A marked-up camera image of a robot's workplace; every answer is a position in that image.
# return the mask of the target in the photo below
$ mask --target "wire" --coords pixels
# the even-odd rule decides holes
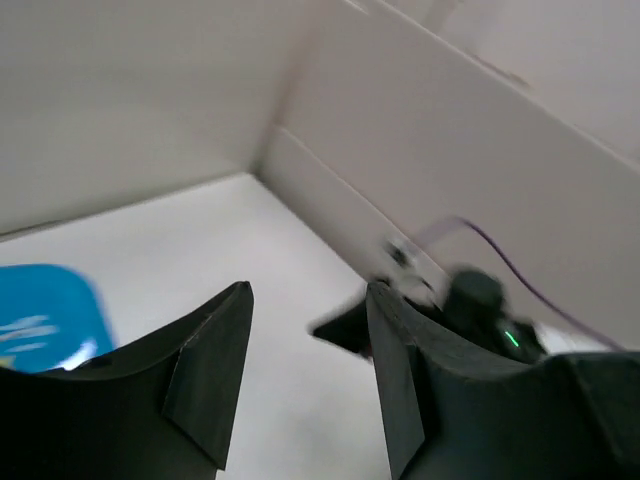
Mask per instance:
[[[533,286],[522,273],[520,273],[511,259],[500,248],[496,241],[489,236],[489,234],[487,234],[484,230],[482,230],[482,228],[480,228],[470,220],[467,220],[466,218],[450,216],[427,225],[422,230],[420,230],[417,235],[413,237],[413,239],[407,241],[407,244],[405,246],[406,251],[410,252],[412,255],[415,255],[420,251],[426,253],[427,247],[429,247],[432,243],[446,237],[447,235],[461,228],[471,229],[475,233],[480,235],[500,256],[500,258],[504,261],[509,270],[511,270],[515,277],[520,281],[520,283],[522,283],[522,285],[524,285],[524,287],[529,290],[529,292],[531,292],[534,297],[536,297],[540,302],[546,305],[547,308],[553,311],[556,315],[562,317],[569,325],[587,335],[588,337],[591,337],[593,340],[596,340],[597,342],[600,342],[601,344],[609,347],[611,350],[624,350],[621,345],[619,345],[606,335],[598,332],[597,330],[594,330],[589,325],[578,320],[576,317],[552,302],[546,295],[544,295],[540,290]]]

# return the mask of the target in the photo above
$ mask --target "white table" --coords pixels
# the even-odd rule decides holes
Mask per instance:
[[[252,176],[0,243],[0,263],[38,262],[88,275],[120,344],[249,280],[253,327],[219,478],[388,478],[373,368],[306,332],[364,282]]]

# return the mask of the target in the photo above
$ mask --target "purple cable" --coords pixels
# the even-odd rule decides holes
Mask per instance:
[[[455,230],[460,228],[469,228],[480,235],[490,246],[495,250],[495,252],[502,258],[504,263],[509,267],[509,270],[515,275],[515,277],[525,286],[529,292],[533,296],[535,296],[538,300],[540,300],[543,304],[545,304],[551,311],[562,317],[566,322],[573,326],[576,330],[584,333],[586,336],[591,337],[593,340],[600,342],[601,344],[609,347],[611,350],[622,351],[623,348],[611,340],[609,337],[604,334],[594,330],[590,326],[578,320],[573,315],[567,313],[562,308],[553,303],[549,298],[547,298],[540,290],[534,287],[529,280],[527,280],[524,275],[520,273],[520,271],[513,264],[511,259],[507,256],[506,253],[498,246],[498,244],[493,240],[484,230],[482,230],[478,225],[467,220],[466,218],[451,216],[445,217],[441,220],[438,220],[431,225],[423,228],[418,234],[414,237],[414,240],[410,240],[407,242],[407,250],[415,255],[421,250],[426,250],[429,245],[440,240],[441,238],[453,233]]]

